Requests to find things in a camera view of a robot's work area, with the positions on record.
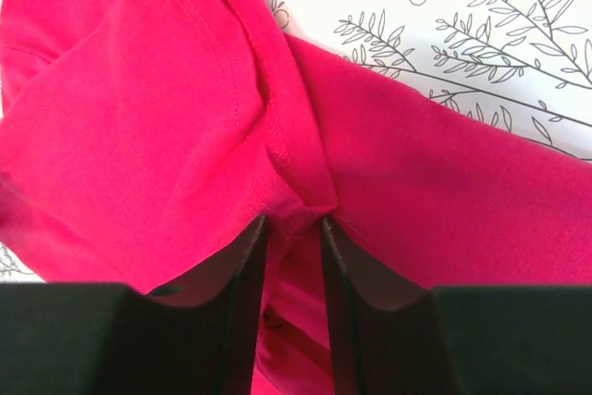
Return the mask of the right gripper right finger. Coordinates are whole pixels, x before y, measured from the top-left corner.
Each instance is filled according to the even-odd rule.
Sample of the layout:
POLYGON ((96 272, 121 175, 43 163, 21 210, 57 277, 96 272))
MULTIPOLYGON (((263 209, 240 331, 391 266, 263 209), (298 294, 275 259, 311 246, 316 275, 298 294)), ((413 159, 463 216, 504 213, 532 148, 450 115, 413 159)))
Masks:
POLYGON ((585 286, 424 289, 331 218, 321 254, 338 394, 587 394, 585 286))

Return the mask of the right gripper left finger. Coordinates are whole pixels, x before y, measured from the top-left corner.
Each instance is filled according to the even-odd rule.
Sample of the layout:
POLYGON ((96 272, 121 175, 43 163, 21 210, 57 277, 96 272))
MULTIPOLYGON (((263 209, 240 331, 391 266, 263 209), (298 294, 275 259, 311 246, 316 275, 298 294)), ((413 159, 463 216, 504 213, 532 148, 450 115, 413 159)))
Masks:
POLYGON ((247 394, 268 224, 140 294, 114 283, 5 283, 5 394, 247 394))

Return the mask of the magenta t shirt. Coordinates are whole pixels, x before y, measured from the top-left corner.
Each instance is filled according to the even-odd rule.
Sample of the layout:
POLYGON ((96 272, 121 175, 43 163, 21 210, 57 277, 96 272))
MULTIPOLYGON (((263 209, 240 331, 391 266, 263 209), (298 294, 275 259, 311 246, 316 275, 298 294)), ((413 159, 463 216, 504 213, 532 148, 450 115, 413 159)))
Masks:
POLYGON ((591 167, 283 33, 264 0, 3 0, 1 240, 151 290, 269 217, 257 394, 333 390, 332 215, 424 286, 587 284, 591 167))

